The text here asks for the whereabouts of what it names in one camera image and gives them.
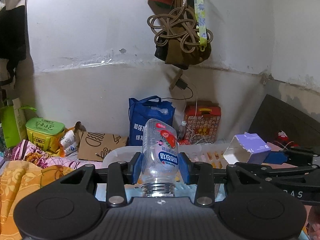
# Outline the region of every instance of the blue tote bag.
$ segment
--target blue tote bag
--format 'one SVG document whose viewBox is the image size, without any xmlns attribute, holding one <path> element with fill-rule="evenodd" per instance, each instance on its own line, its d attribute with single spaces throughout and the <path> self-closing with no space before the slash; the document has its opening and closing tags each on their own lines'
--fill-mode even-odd
<svg viewBox="0 0 320 240">
<path fill-rule="evenodd" d="M 161 97 L 158 96 L 140 101 L 129 98 L 129 146 L 142 146 L 144 126 L 149 119 L 155 118 L 172 126 L 174 111 L 171 102 L 161 101 Z"/>
</svg>

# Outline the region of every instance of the ribbed black surface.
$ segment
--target ribbed black surface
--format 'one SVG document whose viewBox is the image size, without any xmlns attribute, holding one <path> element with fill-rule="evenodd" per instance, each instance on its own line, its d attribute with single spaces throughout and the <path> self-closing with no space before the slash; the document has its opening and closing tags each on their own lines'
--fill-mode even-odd
<svg viewBox="0 0 320 240">
<path fill-rule="evenodd" d="M 111 209 L 85 240 L 244 240 L 228 231 L 210 208 L 181 198 L 134 198 Z"/>
</svg>

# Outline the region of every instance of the blue logo on bottle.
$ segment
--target blue logo on bottle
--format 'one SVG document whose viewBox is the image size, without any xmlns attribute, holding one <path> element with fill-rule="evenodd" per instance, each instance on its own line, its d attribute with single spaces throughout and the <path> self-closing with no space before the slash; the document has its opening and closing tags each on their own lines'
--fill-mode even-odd
<svg viewBox="0 0 320 240">
<path fill-rule="evenodd" d="M 163 164 L 175 164 L 178 165 L 178 158 L 176 156 L 174 156 L 173 154 L 170 153 L 166 153 L 166 152 L 159 152 L 159 160 L 163 163 Z"/>
</svg>

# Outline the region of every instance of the purple box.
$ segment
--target purple box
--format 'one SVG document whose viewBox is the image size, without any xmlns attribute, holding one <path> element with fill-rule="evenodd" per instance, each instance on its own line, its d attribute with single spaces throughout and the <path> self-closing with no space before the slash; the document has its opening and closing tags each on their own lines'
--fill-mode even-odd
<svg viewBox="0 0 320 240">
<path fill-rule="evenodd" d="M 256 133 L 245 133 L 233 137 L 223 157 L 229 164 L 261 164 L 270 151 L 271 148 Z"/>
</svg>

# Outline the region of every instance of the red gift box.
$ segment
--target red gift box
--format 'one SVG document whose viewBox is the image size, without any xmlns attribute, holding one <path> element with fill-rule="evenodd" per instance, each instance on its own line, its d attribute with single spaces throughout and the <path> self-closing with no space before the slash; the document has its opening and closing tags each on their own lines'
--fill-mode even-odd
<svg viewBox="0 0 320 240">
<path fill-rule="evenodd" d="M 184 139 L 190 141 L 191 144 L 203 137 L 214 142 L 220 117 L 221 108 L 211 101 L 198 101 L 197 109 L 195 103 L 187 105 L 184 115 L 187 130 Z"/>
</svg>

